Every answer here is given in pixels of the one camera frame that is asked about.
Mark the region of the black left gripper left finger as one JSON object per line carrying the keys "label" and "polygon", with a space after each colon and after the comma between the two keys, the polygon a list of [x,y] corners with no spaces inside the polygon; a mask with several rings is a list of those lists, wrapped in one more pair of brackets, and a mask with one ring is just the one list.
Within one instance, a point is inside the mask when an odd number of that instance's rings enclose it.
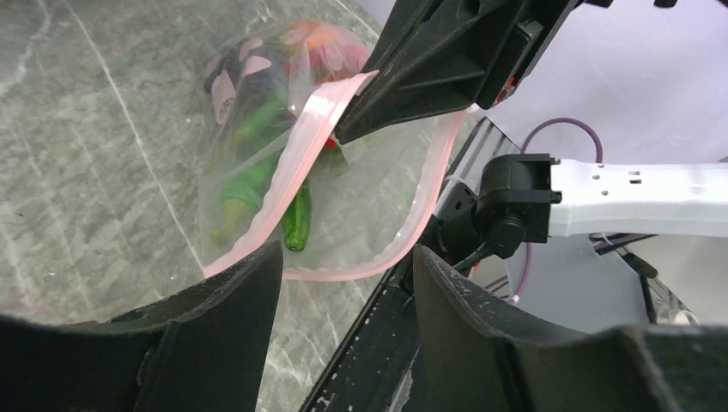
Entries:
{"label": "black left gripper left finger", "polygon": [[4,411],[253,411],[282,283],[265,244],[104,323],[1,319]]}

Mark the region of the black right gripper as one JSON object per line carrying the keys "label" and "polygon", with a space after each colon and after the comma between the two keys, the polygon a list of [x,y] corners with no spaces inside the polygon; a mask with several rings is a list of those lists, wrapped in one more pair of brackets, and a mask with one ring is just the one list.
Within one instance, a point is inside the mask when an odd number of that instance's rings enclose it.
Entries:
{"label": "black right gripper", "polygon": [[353,142],[394,124],[512,95],[579,1],[397,1],[335,136]]}

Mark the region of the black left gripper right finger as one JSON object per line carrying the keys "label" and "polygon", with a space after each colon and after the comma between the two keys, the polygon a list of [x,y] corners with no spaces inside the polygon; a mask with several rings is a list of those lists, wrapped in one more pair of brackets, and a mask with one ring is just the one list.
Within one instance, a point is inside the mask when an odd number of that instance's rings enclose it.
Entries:
{"label": "black left gripper right finger", "polygon": [[413,254],[428,411],[724,411],[727,330],[638,325],[586,334]]}

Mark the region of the fake green cucumber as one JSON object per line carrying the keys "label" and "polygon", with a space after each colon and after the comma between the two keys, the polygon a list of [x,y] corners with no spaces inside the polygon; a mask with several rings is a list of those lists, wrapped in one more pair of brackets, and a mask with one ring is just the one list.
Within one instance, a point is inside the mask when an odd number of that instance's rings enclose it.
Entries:
{"label": "fake green cucumber", "polygon": [[306,248],[312,225],[312,195],[306,179],[281,219],[283,244],[293,252]]}

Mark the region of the clear zip top bag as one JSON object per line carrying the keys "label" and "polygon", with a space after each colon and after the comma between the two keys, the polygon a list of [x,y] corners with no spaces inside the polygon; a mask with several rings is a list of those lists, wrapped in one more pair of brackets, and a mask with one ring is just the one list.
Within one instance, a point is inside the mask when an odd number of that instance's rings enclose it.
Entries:
{"label": "clear zip top bag", "polygon": [[[282,243],[283,275],[316,282],[377,275],[405,257],[420,238],[440,195],[454,145],[466,134],[466,111],[396,124],[342,144],[334,126],[345,106],[371,81],[363,67],[349,78],[307,85],[289,73],[290,51],[280,36],[290,22],[249,34],[206,66],[207,154],[201,168],[198,222],[203,273],[217,275],[266,242]],[[279,155],[270,188],[246,230],[218,247],[210,233],[221,219],[223,161],[215,167],[226,123],[245,102],[272,95],[295,116],[272,147]],[[312,195],[306,248],[288,250],[281,219],[305,180]]]}

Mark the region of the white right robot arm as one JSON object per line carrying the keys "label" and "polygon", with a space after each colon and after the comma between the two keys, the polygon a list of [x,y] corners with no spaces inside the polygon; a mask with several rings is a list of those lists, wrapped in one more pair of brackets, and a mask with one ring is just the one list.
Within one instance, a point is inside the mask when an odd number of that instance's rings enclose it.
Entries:
{"label": "white right robot arm", "polygon": [[[397,1],[364,70],[372,74],[334,134],[347,144],[387,126],[489,109],[528,76],[575,1]],[[727,166],[608,165],[548,154],[489,161],[481,185],[425,243],[457,270],[524,243],[612,232],[727,235]]]}

